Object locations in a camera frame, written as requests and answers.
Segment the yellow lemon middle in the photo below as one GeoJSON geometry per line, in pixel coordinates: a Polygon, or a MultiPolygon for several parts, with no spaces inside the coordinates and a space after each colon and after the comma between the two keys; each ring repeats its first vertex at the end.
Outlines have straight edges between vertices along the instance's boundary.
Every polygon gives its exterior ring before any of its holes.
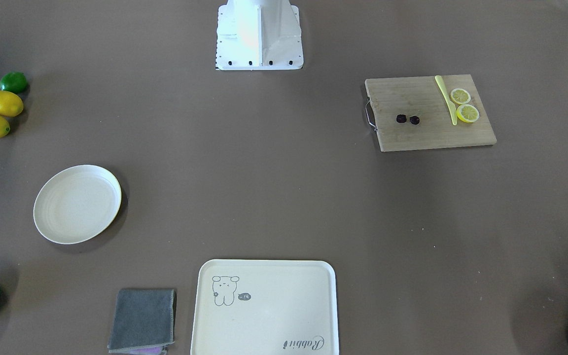
{"type": "Polygon", "coordinates": [[[24,110],[22,99],[13,92],[0,90],[0,115],[16,117],[24,110]]]}

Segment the cream rabbit tray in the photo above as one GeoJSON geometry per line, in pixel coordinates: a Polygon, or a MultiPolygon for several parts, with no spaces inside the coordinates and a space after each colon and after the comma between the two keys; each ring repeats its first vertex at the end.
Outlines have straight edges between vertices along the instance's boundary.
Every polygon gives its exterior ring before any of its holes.
{"type": "Polygon", "coordinates": [[[336,275],[325,261],[209,260],[192,355],[338,355],[336,275]]]}

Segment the yellow plastic knife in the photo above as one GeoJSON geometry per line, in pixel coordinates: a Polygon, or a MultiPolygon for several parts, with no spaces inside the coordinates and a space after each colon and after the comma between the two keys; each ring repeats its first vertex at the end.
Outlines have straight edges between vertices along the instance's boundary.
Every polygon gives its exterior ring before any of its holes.
{"type": "Polygon", "coordinates": [[[454,126],[457,125],[458,123],[458,118],[456,115],[456,104],[453,103],[453,101],[451,101],[450,95],[449,95],[449,91],[446,87],[445,81],[442,78],[442,76],[440,75],[435,75],[434,76],[435,79],[435,83],[437,84],[437,87],[439,88],[442,96],[444,97],[444,101],[448,107],[448,111],[449,111],[449,116],[451,118],[451,122],[454,126]]]}

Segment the green lime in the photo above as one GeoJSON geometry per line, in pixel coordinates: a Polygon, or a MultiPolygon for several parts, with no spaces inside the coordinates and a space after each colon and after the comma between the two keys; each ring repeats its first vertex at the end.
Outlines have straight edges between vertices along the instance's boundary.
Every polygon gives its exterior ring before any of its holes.
{"type": "Polygon", "coordinates": [[[23,72],[8,72],[0,79],[0,89],[14,94],[24,92],[28,85],[29,81],[23,72]]]}

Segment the bamboo cutting board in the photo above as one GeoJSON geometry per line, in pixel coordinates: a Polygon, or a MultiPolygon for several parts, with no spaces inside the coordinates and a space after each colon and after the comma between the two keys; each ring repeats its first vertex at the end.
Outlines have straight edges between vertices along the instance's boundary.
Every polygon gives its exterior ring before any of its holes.
{"type": "Polygon", "coordinates": [[[380,151],[430,150],[496,144],[497,139],[487,117],[475,81],[470,74],[443,75],[449,90],[464,88],[478,108],[475,123],[451,122],[448,107],[434,76],[408,78],[369,78],[364,82],[367,100],[365,114],[375,130],[380,151]],[[397,123],[404,114],[406,123],[397,123]],[[409,121],[420,117],[420,124],[409,121]]]}

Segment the white pedestal column base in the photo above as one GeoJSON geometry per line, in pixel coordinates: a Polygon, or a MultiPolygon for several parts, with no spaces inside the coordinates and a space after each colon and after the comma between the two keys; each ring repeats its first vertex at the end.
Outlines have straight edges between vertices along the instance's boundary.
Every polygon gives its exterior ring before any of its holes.
{"type": "Polygon", "coordinates": [[[216,34],[216,70],[303,68],[299,9],[288,0],[229,0],[218,8],[216,34]]]}

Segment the cream round plate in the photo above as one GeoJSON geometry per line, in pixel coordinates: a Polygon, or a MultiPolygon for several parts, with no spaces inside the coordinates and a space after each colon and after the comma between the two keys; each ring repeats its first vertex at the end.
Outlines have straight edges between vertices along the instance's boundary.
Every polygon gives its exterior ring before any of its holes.
{"type": "Polygon", "coordinates": [[[38,232],[56,244],[83,243],[115,220],[122,202],[119,180],[95,165],[67,168],[38,192],[33,219],[38,232]]]}

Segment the grey folded cloth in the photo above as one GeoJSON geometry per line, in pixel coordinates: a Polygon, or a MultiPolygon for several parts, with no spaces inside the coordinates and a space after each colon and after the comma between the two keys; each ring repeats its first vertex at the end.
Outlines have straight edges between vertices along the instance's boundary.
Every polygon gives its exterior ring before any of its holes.
{"type": "Polygon", "coordinates": [[[116,297],[110,354],[166,355],[174,341],[173,288],[122,288],[116,297]]]}

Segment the lemon slice near edge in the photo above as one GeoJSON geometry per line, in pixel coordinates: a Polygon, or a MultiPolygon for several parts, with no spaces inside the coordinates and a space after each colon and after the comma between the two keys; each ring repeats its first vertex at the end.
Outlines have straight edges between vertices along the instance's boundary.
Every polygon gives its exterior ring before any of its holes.
{"type": "Polygon", "coordinates": [[[464,88],[453,88],[449,93],[449,99],[456,105],[470,104],[472,96],[469,91],[464,88]]]}

